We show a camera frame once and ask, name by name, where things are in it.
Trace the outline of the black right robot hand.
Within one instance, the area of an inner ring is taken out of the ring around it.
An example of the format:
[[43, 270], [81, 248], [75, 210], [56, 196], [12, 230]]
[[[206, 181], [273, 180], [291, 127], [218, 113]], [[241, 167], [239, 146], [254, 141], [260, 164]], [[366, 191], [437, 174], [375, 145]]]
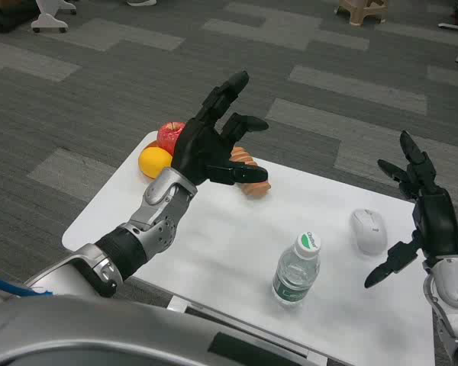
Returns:
[[401, 169], [383, 159], [377, 164], [387, 176], [398, 182], [404, 198], [414, 201], [412, 218], [415, 229], [410, 242], [397, 242], [387, 251], [385, 262], [367, 276], [366, 288], [392, 273], [399, 273], [418, 257], [418, 250], [423, 252], [429, 265], [440, 261], [443, 256], [458, 255], [458, 222], [450, 194], [436, 184], [434, 164], [407, 131], [401, 132], [399, 142], [408, 160], [407, 168]]

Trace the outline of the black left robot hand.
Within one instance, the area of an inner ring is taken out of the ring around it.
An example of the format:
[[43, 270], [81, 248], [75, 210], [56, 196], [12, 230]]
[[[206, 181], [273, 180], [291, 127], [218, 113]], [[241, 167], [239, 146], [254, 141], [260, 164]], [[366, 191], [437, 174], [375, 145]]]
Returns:
[[222, 85], [215, 87], [202, 102], [200, 111], [191, 118], [176, 141], [171, 167], [194, 185], [206, 180], [225, 185], [260, 183], [268, 179], [262, 167], [231, 161], [235, 144], [245, 133], [267, 130], [264, 120], [234, 113], [221, 132], [215, 124], [249, 82], [245, 71], [233, 74]]

